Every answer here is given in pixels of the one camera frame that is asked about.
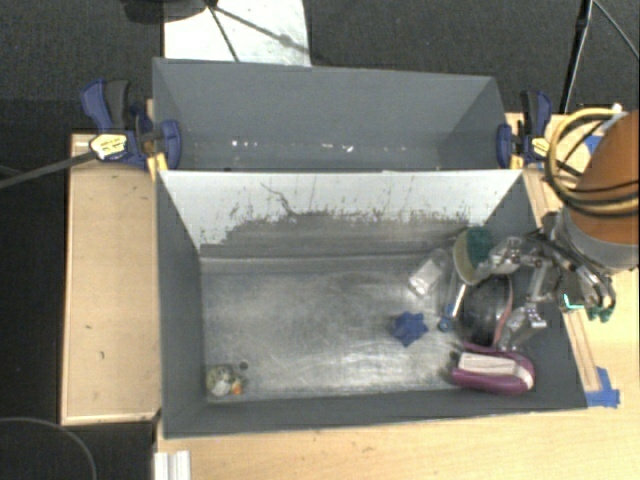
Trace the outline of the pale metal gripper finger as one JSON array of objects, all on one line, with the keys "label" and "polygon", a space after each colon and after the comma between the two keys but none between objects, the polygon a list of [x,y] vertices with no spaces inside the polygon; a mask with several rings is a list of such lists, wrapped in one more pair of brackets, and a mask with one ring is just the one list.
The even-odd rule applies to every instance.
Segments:
[{"label": "pale metal gripper finger", "polygon": [[501,351],[516,351],[526,341],[548,327],[547,320],[536,305],[523,305],[506,319],[499,338]]},{"label": "pale metal gripper finger", "polygon": [[475,269],[475,277],[483,281],[497,275],[510,275],[521,266],[523,240],[519,237],[507,237],[494,246],[488,257]]}]

